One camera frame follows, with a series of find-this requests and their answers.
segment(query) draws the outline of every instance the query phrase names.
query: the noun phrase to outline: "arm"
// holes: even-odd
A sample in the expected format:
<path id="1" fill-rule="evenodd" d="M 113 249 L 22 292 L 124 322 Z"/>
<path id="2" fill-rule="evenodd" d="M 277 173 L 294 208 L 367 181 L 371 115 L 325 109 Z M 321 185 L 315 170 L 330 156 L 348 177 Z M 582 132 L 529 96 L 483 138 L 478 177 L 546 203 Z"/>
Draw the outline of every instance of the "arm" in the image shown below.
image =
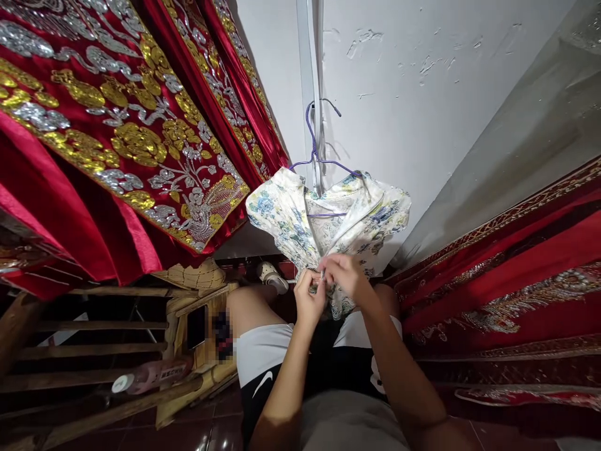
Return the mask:
<path id="1" fill-rule="evenodd" d="M 361 308 L 386 396 L 411 449 L 466 450 L 470 443 L 448 421 L 443 402 L 405 347 L 374 289 L 350 256 L 324 259 L 328 282 L 338 283 Z"/>
<path id="2" fill-rule="evenodd" d="M 294 288 L 298 320 L 274 387 L 250 439 L 250 451 L 298 447 L 309 345 L 326 303 L 325 281 L 319 283 L 315 296 L 309 294 L 309 286 L 319 279 L 318 273 L 306 269 Z"/>

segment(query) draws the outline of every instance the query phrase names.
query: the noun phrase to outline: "white floral garment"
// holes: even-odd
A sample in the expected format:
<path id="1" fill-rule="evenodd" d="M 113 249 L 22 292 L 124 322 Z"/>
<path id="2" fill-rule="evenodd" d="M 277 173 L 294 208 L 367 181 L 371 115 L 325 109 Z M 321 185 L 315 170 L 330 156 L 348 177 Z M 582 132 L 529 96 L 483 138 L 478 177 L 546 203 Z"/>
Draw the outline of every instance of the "white floral garment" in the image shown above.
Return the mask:
<path id="1" fill-rule="evenodd" d="M 298 268 L 315 270 L 322 256 L 359 255 L 365 275 L 386 235 L 403 230 L 411 198 L 405 191 L 371 178 L 351 174 L 322 197 L 305 188 L 304 179 L 288 168 L 278 170 L 246 200 L 251 223 L 275 238 L 275 245 Z M 307 217 L 307 214 L 346 213 L 346 216 Z M 339 286 L 328 292 L 332 317 L 341 319 L 355 306 Z"/>

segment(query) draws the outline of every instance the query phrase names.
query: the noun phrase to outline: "white wall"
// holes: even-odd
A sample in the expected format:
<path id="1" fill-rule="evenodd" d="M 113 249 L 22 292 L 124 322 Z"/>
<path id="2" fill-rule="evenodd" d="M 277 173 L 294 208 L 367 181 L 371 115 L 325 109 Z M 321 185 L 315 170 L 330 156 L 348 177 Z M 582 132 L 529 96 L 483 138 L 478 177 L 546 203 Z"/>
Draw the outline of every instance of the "white wall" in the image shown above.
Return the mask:
<path id="1" fill-rule="evenodd" d="M 601 154 L 599 5 L 578 0 L 393 264 L 408 267 Z"/>
<path id="2" fill-rule="evenodd" d="M 230 0 L 293 161 L 307 155 L 294 0 Z M 326 155 L 411 194 L 394 255 L 573 0 L 324 0 Z M 344 178 L 328 166 L 326 186 Z M 247 254 L 237 248 L 237 255 Z"/>

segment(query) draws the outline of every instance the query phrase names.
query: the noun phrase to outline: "white sneaker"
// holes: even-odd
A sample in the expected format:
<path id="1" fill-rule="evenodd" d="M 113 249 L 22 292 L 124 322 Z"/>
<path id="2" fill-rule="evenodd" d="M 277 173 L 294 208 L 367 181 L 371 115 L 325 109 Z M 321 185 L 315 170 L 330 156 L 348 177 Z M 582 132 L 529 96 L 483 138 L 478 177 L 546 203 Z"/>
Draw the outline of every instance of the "white sneaker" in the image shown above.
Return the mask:
<path id="1" fill-rule="evenodd" d="M 264 284 L 273 285 L 277 294 L 284 294 L 288 291 L 288 282 L 278 274 L 277 269 L 270 262 L 261 262 L 257 266 L 257 275 Z"/>

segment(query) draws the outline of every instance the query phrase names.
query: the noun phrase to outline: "wire hanger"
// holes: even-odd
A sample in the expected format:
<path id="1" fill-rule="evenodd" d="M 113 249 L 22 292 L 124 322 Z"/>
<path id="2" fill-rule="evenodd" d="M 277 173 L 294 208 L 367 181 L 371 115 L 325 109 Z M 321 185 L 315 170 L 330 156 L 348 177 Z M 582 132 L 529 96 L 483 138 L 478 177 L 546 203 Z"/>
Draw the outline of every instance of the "wire hanger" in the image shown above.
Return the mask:
<path id="1" fill-rule="evenodd" d="M 342 117 L 342 114 L 340 113 L 340 111 L 338 110 L 338 108 L 336 108 L 334 106 L 334 104 L 329 99 L 323 98 L 323 99 L 320 99 L 320 100 L 325 100 L 330 105 L 332 105 L 332 108 L 334 109 L 334 111 L 336 112 L 336 114 L 338 115 L 338 117 Z M 355 177 L 359 177 L 360 179 L 362 179 L 363 176 L 359 172 L 350 170 L 346 166 L 341 165 L 337 161 L 334 161 L 334 160 L 322 160 L 321 158 L 319 158 L 319 155 L 317 154 L 317 144 L 316 144 L 316 140 L 315 140 L 315 133 L 313 132 L 313 128 L 311 128 L 311 122 L 309 121 L 309 112 L 311 110 L 311 107 L 314 106 L 314 105 L 315 105 L 315 101 L 312 101 L 310 104 L 307 105 L 307 110 L 305 111 L 305 121 L 307 122 L 307 127 L 309 127 L 309 132 L 311 133 L 311 141 L 313 143 L 313 150 L 311 151 L 311 159 L 309 161 L 306 161 L 306 162 L 295 163 L 292 166 L 290 166 L 288 169 L 293 170 L 296 166 L 304 165 L 304 164 L 311 164 L 313 162 L 317 162 L 317 163 L 332 163 L 332 164 L 335 164 L 336 166 L 344 169 L 346 172 L 350 172 Z M 346 213 L 328 213 L 328 214 L 312 214 L 312 215 L 308 214 L 307 216 L 308 217 L 346 216 Z"/>

